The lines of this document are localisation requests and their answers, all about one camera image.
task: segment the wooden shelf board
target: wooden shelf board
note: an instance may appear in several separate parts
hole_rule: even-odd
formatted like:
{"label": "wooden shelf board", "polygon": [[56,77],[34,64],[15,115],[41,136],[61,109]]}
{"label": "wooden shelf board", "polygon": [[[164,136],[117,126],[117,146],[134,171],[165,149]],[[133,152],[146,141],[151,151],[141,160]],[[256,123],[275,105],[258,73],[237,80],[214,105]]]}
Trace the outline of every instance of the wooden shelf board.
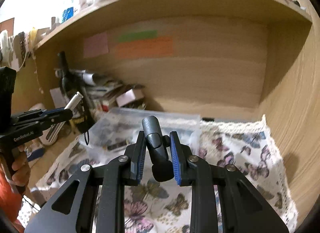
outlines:
{"label": "wooden shelf board", "polygon": [[65,41],[137,21],[189,15],[244,18],[269,24],[277,21],[311,22],[311,17],[285,0],[105,0],[70,18],[40,41]]}

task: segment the pink sticky note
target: pink sticky note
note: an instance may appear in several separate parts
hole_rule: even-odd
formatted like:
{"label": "pink sticky note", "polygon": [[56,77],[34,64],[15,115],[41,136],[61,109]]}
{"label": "pink sticky note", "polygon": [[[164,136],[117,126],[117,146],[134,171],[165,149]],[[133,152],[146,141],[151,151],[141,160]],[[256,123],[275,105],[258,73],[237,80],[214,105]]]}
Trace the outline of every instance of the pink sticky note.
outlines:
{"label": "pink sticky note", "polygon": [[108,37],[106,32],[98,33],[83,42],[83,58],[93,58],[109,53]]}

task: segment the paper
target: paper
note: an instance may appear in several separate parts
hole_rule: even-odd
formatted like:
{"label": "paper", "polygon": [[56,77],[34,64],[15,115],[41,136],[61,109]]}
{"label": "paper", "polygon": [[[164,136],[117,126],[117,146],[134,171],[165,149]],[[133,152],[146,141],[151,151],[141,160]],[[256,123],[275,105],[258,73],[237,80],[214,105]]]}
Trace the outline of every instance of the paper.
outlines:
{"label": "paper", "polygon": [[67,105],[59,87],[51,89],[50,94],[55,108],[65,107]]}
{"label": "paper", "polygon": [[146,30],[140,32],[130,32],[119,36],[118,42],[129,42],[135,40],[146,40],[157,38],[158,34],[156,30]]}
{"label": "paper", "polygon": [[123,42],[116,46],[116,56],[119,59],[160,58],[172,55],[173,41],[171,37]]}
{"label": "paper", "polygon": [[106,32],[98,33],[84,39],[83,58],[94,58],[109,53],[108,37]]}

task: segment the human hand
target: human hand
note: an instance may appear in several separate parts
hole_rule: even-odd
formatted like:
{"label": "human hand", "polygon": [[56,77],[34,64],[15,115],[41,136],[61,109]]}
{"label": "human hand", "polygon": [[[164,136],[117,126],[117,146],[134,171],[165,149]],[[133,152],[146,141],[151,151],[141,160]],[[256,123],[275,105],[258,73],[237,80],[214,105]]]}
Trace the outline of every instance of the human hand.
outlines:
{"label": "human hand", "polygon": [[12,181],[17,186],[26,186],[30,179],[30,167],[24,148],[24,145],[18,147],[20,153],[12,164],[12,169],[16,171],[15,174],[12,175]]}

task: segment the plastic container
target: plastic container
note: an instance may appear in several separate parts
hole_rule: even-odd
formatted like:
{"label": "plastic container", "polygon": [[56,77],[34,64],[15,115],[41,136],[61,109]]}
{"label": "plastic container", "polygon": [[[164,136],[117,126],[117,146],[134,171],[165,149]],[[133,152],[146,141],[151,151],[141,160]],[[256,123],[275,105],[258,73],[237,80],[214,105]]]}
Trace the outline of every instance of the plastic container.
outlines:
{"label": "plastic container", "polygon": [[66,20],[70,19],[73,16],[74,11],[74,0],[66,0],[64,3],[64,10],[62,13],[62,22],[65,22]]}
{"label": "plastic container", "polygon": [[194,154],[198,153],[200,115],[129,108],[112,108],[110,112],[103,114],[89,129],[89,145],[86,145],[83,135],[79,142],[87,148],[90,157],[106,164],[123,154],[128,145],[136,143],[139,131],[143,130],[142,119],[150,115],[158,118],[163,135],[177,131],[180,142],[190,146]]}

